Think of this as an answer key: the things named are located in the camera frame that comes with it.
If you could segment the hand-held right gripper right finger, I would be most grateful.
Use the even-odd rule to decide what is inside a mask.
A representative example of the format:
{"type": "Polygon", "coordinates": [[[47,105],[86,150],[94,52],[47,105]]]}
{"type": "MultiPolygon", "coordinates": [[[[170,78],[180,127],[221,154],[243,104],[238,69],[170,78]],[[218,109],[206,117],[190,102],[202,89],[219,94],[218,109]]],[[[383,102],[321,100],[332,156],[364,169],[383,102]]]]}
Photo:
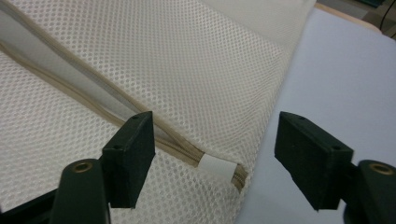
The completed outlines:
{"type": "Polygon", "coordinates": [[[337,209],[353,150],[309,119],[280,112],[275,157],[316,210],[337,209]]]}

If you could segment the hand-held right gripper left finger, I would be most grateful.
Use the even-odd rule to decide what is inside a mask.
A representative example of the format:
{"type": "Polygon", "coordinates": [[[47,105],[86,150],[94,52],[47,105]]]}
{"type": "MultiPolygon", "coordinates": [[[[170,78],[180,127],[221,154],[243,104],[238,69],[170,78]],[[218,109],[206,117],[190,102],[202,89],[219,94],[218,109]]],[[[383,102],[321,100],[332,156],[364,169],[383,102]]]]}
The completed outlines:
{"type": "Polygon", "coordinates": [[[135,208],[155,156],[152,112],[130,117],[102,149],[112,208],[135,208]]]}

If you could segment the white mesh laundry bag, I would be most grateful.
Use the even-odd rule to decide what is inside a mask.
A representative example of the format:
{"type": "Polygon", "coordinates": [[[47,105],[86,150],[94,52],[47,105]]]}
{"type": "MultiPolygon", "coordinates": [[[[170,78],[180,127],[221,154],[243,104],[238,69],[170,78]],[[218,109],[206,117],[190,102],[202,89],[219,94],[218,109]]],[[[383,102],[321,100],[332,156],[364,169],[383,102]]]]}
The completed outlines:
{"type": "Polygon", "coordinates": [[[234,224],[316,0],[0,0],[0,209],[131,116],[156,154],[113,224],[234,224]]]}

